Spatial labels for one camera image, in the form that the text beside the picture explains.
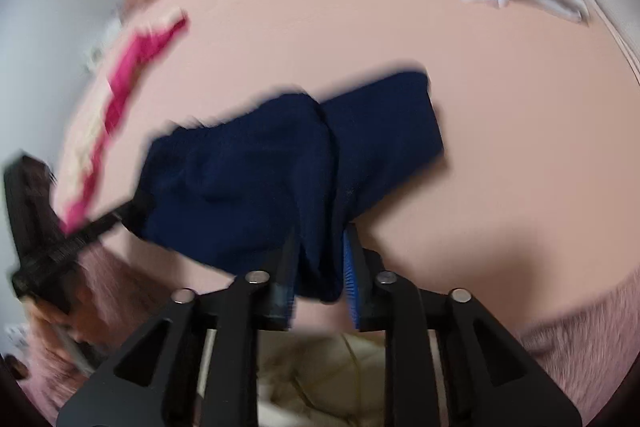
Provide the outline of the person's left hand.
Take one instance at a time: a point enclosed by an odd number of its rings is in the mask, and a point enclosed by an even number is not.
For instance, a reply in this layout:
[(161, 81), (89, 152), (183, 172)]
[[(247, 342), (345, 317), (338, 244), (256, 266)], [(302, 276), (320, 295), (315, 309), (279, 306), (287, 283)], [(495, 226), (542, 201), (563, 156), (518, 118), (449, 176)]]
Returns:
[(55, 326), (62, 326), (78, 343), (99, 345), (104, 343), (105, 323), (102, 321), (94, 294), (86, 280), (86, 272), (79, 268), (72, 278), (75, 291), (70, 313), (65, 314), (47, 301), (26, 299), (24, 308), (35, 340), (39, 340), (48, 350), (56, 352), (60, 357), (69, 359), (62, 340), (58, 337)]

